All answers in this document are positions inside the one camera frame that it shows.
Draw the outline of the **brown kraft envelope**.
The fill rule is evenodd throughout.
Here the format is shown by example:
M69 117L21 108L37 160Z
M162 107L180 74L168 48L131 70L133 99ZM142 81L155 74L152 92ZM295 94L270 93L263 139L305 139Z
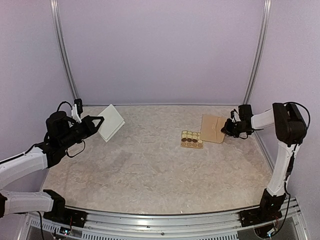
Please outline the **brown kraft envelope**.
M203 114L200 139L205 142L221 144L225 134L221 131L227 121L226 117Z

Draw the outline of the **cream lined letter paper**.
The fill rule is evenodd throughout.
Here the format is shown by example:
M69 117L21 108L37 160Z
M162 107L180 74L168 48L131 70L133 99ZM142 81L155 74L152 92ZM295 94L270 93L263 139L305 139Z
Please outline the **cream lined letter paper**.
M98 116L104 118L98 133L107 143L125 124L125 121L112 104L105 108Z

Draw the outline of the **round sticker seal sheet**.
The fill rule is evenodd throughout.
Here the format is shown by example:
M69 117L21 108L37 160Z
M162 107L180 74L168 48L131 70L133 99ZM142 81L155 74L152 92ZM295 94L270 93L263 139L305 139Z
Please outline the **round sticker seal sheet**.
M201 133L183 130L181 132L180 146L183 148L203 149L204 142L201 140Z

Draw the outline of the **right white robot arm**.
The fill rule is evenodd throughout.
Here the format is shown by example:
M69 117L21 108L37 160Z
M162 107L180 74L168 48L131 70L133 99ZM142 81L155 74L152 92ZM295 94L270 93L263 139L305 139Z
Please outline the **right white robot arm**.
M255 212L260 222L266 222L269 218L275 217L280 212L286 196L289 195L287 185L294 161L311 123L310 113L306 112L308 120L305 122L299 107L307 110L297 102L275 102L271 109L253 114L251 105L243 104L238 107L238 110L231 111L230 118L221 129L222 133L239 138L242 133L249 136L265 127L274 126L278 140L277 158L270 182Z

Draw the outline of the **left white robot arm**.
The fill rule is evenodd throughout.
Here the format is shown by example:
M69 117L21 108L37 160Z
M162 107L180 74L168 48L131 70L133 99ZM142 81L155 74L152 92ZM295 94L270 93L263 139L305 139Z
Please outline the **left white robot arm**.
M70 218L65 199L53 190L39 192L7 191L10 183L33 172L56 166L68 149L84 142L98 132L104 122L102 116L87 115L80 121L56 111L46 120L47 133L43 142L35 143L27 151L0 162L0 215L43 212L63 223Z

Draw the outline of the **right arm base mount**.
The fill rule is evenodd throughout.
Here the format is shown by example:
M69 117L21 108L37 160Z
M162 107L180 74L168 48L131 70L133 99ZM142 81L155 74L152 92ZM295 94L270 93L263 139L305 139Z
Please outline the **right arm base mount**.
M279 196L271 195L265 189L258 207L239 212L241 226L248 227L276 220L276 218L280 219L283 216L281 206L286 196L286 193Z

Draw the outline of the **front aluminium rail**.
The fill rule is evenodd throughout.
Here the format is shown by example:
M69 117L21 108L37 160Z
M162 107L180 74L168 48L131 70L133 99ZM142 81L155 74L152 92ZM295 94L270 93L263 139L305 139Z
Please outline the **front aluminium rail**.
M296 199L285 201L282 217L258 222L256 206L194 214L133 214L88 210L71 225L25 216L19 240L307 240L306 225Z

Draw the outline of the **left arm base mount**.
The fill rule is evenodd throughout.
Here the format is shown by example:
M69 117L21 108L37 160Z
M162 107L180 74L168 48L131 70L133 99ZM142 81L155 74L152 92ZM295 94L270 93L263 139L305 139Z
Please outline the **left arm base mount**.
M53 190L45 189L43 192L48 194L53 200L51 211L43 213L43 217L45 219L56 223L65 224L70 227L84 227L87 220L87 212L67 208L66 200Z

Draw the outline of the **left aluminium frame post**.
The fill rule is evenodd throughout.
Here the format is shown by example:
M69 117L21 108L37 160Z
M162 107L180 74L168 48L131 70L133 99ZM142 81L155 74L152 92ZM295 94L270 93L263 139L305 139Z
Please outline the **left aluminium frame post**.
M53 26L55 30L55 35L57 38L58 50L60 53L62 66L66 75L66 80L72 95L73 100L79 99L79 93L76 87L76 83L72 74L72 69L67 53L67 48L64 40L62 22L60 18L60 10L59 10L59 3L57 0L50 0L50 8L51 14L53 19Z

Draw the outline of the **aluminium frame post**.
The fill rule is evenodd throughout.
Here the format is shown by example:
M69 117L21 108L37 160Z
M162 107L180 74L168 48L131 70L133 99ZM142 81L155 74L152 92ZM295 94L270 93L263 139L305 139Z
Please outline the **aluminium frame post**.
M254 54L253 65L249 74L248 84L247 84L244 98L242 101L243 105L249 104L253 90L254 90L254 85L257 80L259 67L260 67L260 63L261 63L261 59L264 51L264 45L267 37L267 31L268 31L268 25L269 25L270 13L271 13L271 5L272 5L271 0L265 0L263 2L263 12L262 12L261 25L260 25L259 35L258 35L258 42L257 42L255 54Z
M76 87L76 83L72 74L72 69L67 53L67 48L64 40L62 22L60 18L60 10L59 10L59 3L57 0L50 0L50 8L51 14L53 19L53 26L55 30L55 35L57 38L58 50L60 53L62 66L66 75L66 80L72 95L73 100L79 99L79 93Z

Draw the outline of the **right aluminium frame post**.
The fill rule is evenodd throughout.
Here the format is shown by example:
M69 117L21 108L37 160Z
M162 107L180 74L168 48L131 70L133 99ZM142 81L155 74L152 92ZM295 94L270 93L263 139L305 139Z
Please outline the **right aluminium frame post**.
M261 63L261 59L264 51L264 45L267 37L267 31L268 31L268 25L269 25L270 13L271 13L271 5L272 5L271 0L265 0L263 2L263 12L262 12L261 25L260 25L259 35L258 35L258 42L257 42L255 54L254 54L253 65L249 74L248 84L247 84L244 98L242 101L243 105L249 104L253 90L254 90L254 85L257 80L259 67L260 67L260 63Z

